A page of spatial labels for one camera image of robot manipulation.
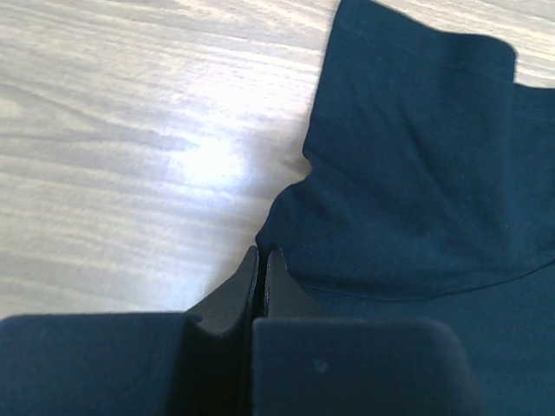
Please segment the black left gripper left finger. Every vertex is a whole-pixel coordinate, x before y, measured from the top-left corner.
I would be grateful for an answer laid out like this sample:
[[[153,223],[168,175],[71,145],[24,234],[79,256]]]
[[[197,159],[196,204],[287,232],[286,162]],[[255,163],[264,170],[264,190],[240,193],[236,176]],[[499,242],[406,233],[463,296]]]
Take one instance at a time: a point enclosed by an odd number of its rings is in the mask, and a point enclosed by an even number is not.
[[[258,251],[185,312],[1,321],[4,415],[238,415]]]

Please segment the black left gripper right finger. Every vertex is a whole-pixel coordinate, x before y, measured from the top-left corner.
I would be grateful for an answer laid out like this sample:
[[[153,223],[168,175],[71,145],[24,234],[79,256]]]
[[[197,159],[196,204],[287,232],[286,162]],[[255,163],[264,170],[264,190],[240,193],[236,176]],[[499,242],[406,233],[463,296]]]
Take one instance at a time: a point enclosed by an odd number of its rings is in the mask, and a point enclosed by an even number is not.
[[[253,323],[256,415],[481,415],[452,329],[422,319],[326,315],[273,251],[264,314]]]

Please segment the black t shirt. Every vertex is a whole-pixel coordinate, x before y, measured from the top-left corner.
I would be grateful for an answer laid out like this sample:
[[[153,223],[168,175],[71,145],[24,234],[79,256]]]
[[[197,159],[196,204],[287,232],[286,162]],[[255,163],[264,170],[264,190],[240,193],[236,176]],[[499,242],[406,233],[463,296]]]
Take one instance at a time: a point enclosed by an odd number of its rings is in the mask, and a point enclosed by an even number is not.
[[[429,317],[489,415],[554,412],[554,92],[501,40],[337,10],[303,154],[256,242],[324,309]]]

